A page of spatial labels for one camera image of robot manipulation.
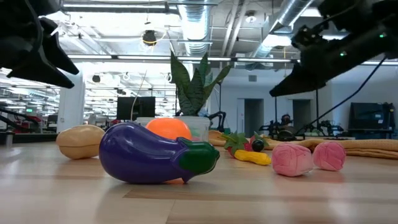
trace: red toy strawberry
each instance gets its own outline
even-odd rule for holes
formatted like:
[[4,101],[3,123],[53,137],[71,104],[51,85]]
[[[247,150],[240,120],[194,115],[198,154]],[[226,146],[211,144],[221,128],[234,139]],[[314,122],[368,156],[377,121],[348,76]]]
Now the red toy strawberry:
[[229,135],[221,135],[226,140],[224,148],[228,150],[232,157],[236,150],[252,151],[250,142],[244,136],[244,133],[231,133]]
[[254,135],[251,136],[251,138],[250,138],[250,145],[251,145],[255,140],[262,140],[261,136],[258,135],[257,132],[254,132]]

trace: tan bread loaf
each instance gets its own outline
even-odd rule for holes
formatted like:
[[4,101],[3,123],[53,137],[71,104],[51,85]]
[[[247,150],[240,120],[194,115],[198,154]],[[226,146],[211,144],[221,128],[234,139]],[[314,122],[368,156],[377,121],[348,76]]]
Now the tan bread loaf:
[[79,125],[62,131],[55,141],[61,153],[70,159],[98,156],[104,130],[94,125]]

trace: doorway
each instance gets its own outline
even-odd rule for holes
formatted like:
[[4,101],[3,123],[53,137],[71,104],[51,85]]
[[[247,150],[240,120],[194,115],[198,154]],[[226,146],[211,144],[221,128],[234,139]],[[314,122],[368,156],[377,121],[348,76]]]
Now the doorway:
[[301,129],[311,122],[311,100],[293,100],[293,127]]
[[238,99],[238,132],[250,138],[264,124],[263,99]]

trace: clear plastic container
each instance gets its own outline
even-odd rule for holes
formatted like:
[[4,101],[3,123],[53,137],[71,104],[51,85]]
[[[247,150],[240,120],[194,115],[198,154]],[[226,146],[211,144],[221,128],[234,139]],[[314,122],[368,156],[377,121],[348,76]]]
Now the clear plastic container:
[[136,122],[141,124],[141,126],[146,127],[147,123],[149,123],[153,119],[156,119],[156,118],[137,118]]
[[174,117],[182,120],[191,130],[192,141],[209,141],[210,120],[204,117],[180,116]]

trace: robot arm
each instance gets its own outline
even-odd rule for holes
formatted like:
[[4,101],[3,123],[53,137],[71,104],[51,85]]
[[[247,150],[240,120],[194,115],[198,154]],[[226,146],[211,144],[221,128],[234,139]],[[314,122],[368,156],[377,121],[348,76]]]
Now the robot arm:
[[[300,61],[270,91],[271,96],[322,88],[328,80],[379,54],[398,58],[398,0],[324,0],[318,10],[325,20],[312,28],[301,27],[292,38],[292,45],[301,52]],[[320,33],[330,21],[349,35],[324,39]]]
[[74,84],[58,68],[79,70],[61,49],[56,23],[45,16],[60,10],[60,0],[0,1],[0,68],[7,77],[44,82],[65,88]]

